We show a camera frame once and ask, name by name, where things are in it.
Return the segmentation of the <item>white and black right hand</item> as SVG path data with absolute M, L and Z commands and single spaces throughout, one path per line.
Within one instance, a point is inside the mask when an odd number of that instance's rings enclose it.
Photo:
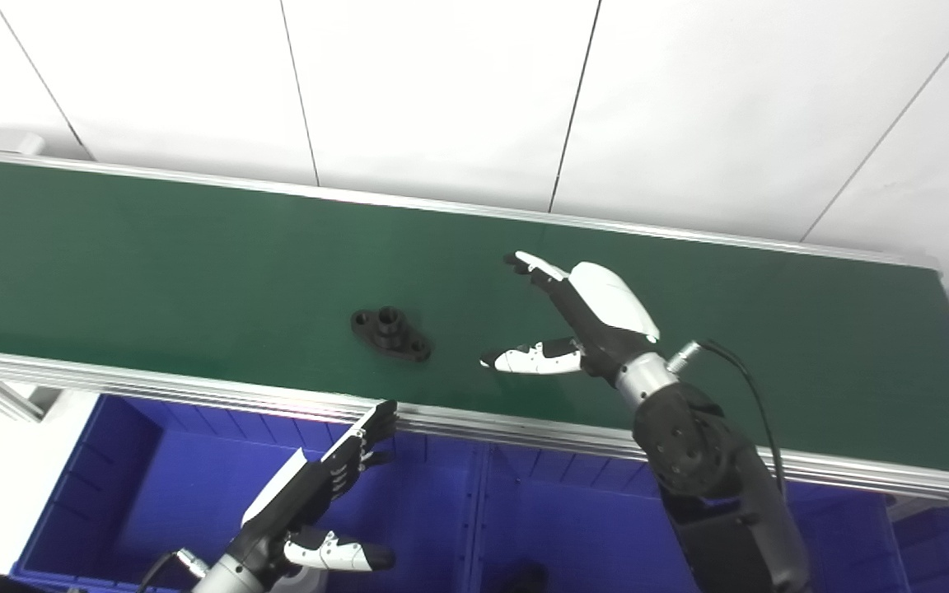
M 633 290 L 613 271 L 591 262 L 565 271 L 525 251 L 509 253 L 504 260 L 549 297 L 572 334 L 489 350 L 479 357 L 481 367 L 537 376 L 583 371 L 614 384 L 630 363 L 644 354 L 658 353 L 658 327 Z

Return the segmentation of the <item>white and black left hand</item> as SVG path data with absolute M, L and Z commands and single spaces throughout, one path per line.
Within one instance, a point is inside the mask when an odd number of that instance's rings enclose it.
M 223 564 L 250 591 L 268 591 L 293 569 L 377 572 L 395 566 L 395 553 L 334 530 L 316 528 L 332 502 L 347 494 L 362 473 L 383 465 L 389 453 L 373 447 L 395 434 L 398 403 L 368 409 L 319 459 L 298 451 L 268 482 L 272 494 L 242 521 Z

